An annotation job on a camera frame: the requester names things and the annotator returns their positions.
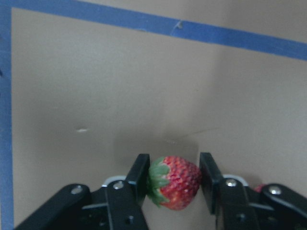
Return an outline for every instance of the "strawberry calyx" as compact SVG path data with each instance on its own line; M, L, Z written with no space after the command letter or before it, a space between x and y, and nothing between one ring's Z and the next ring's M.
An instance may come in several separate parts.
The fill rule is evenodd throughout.
M160 192L160 188L169 184L166 175L170 169L163 163L164 158L160 157L151 164L147 177L147 195L158 207L160 207L160 203L169 202L169 199Z

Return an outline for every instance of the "tape strip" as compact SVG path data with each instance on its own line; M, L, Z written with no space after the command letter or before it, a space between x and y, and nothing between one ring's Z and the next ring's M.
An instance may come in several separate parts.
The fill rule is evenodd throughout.
M4 2L21 9L307 60L306 43L273 36L75 0L6 0Z
M11 8L0 5L0 210L1 229L13 229Z

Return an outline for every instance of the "cardboard surface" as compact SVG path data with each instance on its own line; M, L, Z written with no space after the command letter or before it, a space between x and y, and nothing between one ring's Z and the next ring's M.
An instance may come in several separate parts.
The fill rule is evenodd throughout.
M196 163L208 151L223 173L306 196L305 61L12 13L15 224L66 184L126 174L142 152ZM214 229L201 192L180 212L143 210L151 230Z

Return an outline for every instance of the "metal bolt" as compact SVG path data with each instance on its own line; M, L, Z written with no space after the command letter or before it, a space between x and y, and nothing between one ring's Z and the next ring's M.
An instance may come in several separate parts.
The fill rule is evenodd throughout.
M278 186L270 186L269 187L269 192L273 195L280 195L282 193L282 190Z
M118 181L117 183L115 183L115 184L113 185L113 188L114 188L114 189L121 189L121 188L123 188L123 187L124 187L124 184L123 184L122 181Z
M227 179L226 180L226 185L229 187L236 187L236 180L235 179Z
M81 187L81 185L77 185L71 190L71 194L76 195L82 191L83 191L83 188Z

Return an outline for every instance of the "partially hidden strawberry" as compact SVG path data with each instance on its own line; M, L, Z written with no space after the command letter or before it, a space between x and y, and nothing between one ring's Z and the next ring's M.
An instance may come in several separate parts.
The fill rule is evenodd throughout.
M178 156L160 157L147 178L148 197L159 207L184 209L195 197L201 183L199 168Z

